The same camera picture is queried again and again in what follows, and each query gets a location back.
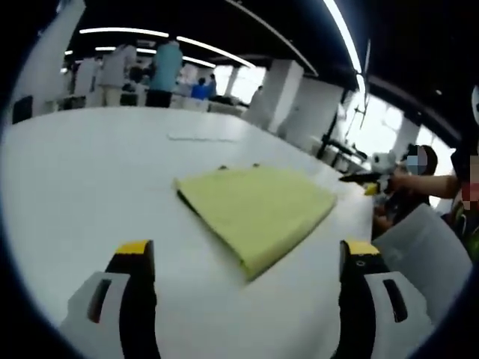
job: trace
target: black pants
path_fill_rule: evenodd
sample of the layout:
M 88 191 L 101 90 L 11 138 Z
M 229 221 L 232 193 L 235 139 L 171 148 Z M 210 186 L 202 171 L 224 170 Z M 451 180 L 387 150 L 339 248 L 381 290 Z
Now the black pants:
M 147 93 L 147 107 L 170 107 L 171 92 L 149 90 Z

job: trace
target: white chair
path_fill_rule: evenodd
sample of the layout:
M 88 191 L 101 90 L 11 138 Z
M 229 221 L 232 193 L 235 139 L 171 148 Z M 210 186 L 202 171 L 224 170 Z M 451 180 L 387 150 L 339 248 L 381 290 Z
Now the white chair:
M 422 204 L 373 244 L 389 269 L 402 273 L 426 298 L 427 313 L 438 324 L 472 270 L 472 261 L 455 233 Z

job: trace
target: fluorescent light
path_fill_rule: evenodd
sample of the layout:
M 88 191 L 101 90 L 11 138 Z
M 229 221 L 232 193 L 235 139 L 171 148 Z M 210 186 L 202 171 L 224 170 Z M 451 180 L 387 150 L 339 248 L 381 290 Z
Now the fluorescent light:
M 359 93 L 362 96 L 366 96 L 366 85 L 364 84 L 364 77 L 362 75 L 356 75 L 356 81 L 358 82 Z
M 281 41 L 283 41 L 283 43 L 286 44 L 286 46 L 292 49 L 294 53 L 298 55 L 299 58 L 301 58 L 301 60 L 309 67 L 309 69 L 312 71 L 312 73 L 315 76 L 318 76 L 318 73 L 314 69 L 313 65 L 302 55 L 301 52 L 299 52 L 299 50 L 292 44 L 291 40 L 288 40 L 286 37 L 281 35 L 275 28 L 273 28 L 270 24 L 268 24 L 266 21 L 261 19 L 258 15 L 248 10 L 246 7 L 242 6 L 241 1 L 235 2 L 234 0 L 226 0 L 226 2 L 233 5 L 234 7 L 237 7 L 242 12 L 247 13 L 250 17 L 252 17 L 256 21 L 258 21 L 261 25 L 263 25 L 265 28 L 270 30 L 276 37 L 278 37 Z
M 366 85 L 364 84 L 364 77 L 362 75 L 356 74 L 356 81 L 358 82 L 359 87 L 359 111 L 366 111 Z
M 152 50 L 152 49 L 136 49 L 136 51 L 141 52 L 143 54 L 153 54 L 153 55 L 156 54 L 156 50 Z
M 169 34 L 166 32 L 161 32 L 161 31 L 151 31 L 151 30 L 144 30 L 141 28 L 85 28 L 83 30 L 80 30 L 80 34 L 95 34 L 99 32 L 130 32 L 130 33 L 135 33 L 135 34 L 145 34 L 145 35 L 152 35 L 152 36 L 159 36 L 159 37 L 168 37 Z M 226 52 L 224 50 L 218 49 L 217 47 L 207 45 L 206 43 L 201 43 L 200 41 L 192 40 L 187 37 L 182 37 L 179 36 L 177 37 L 178 41 L 183 41 L 184 43 L 191 43 L 192 45 L 200 46 L 203 49 L 208 49 L 210 51 L 214 51 L 220 55 L 226 56 L 227 58 L 230 58 L 231 60 L 235 60 L 239 62 L 240 64 L 243 64 L 247 67 L 250 67 L 254 69 L 256 66 L 253 65 L 251 62 L 247 60 L 243 60 L 242 58 L 239 58 L 238 56 L 235 56 L 229 52 Z
M 80 34 L 95 34 L 98 32 L 130 32 L 134 34 L 153 35 L 159 37 L 168 37 L 169 34 L 161 31 L 144 30 L 142 28 L 86 28 L 80 30 Z
M 114 51 L 116 47 L 114 46 L 104 46 L 104 47 L 95 47 L 96 51 Z
M 361 63 L 359 62 L 358 53 L 356 52 L 356 48 L 354 47 L 353 38 L 351 37 L 350 31 L 348 30 L 346 23 L 344 22 L 343 16 L 341 15 L 341 12 L 339 11 L 338 6 L 335 3 L 335 0 L 323 1 L 339 28 L 339 32 L 343 37 L 344 44 L 346 45 L 347 51 L 350 54 L 351 63 L 353 64 L 354 70 L 356 70 L 357 73 L 362 73 Z
M 196 64 L 200 64 L 200 65 L 203 65 L 203 66 L 206 66 L 206 67 L 211 67 L 212 69 L 214 69 L 216 67 L 215 64 L 211 64 L 210 62 L 206 62 L 206 61 L 203 61 L 203 60 L 198 60 L 197 58 L 190 58 L 189 56 L 183 56 L 183 60 L 184 61 L 189 61 L 189 62 L 194 62 Z
M 104 47 L 96 47 L 95 48 L 95 50 L 97 50 L 97 51 L 114 51 L 115 49 L 116 49 L 116 47 L 114 47 L 114 46 L 104 46 Z M 142 53 L 142 54 L 152 54 L 152 55 L 156 54 L 156 50 L 153 50 L 153 49 L 136 49 L 136 51 L 139 52 L 139 53 Z M 206 66 L 206 67 L 211 67 L 213 69 L 216 67 L 215 64 L 211 64 L 210 62 L 206 62 L 206 61 L 203 61 L 203 60 L 198 60 L 197 58 L 190 58 L 189 56 L 183 56 L 183 60 L 194 62 L 196 64 L 200 64 L 200 65 L 203 65 L 203 66 Z
M 252 69 L 256 68 L 256 66 L 253 65 L 251 62 L 248 62 L 247 60 L 243 60 L 242 58 L 239 58 L 238 56 L 230 54 L 229 52 L 226 52 L 224 50 L 218 49 L 217 47 L 207 45 L 206 43 L 201 43 L 199 41 L 192 40 L 192 39 L 189 39 L 188 37 L 183 37 L 183 36 L 178 36 L 177 40 L 178 41 L 183 41 L 184 43 L 191 43 L 192 45 L 200 46 L 203 49 L 214 51 L 214 52 L 216 52 L 220 55 L 226 56 L 227 58 L 230 58 L 231 60 L 235 60 L 235 61 L 239 62 L 240 64 L 243 64 L 243 65 L 245 65 L 247 67 L 250 67 Z

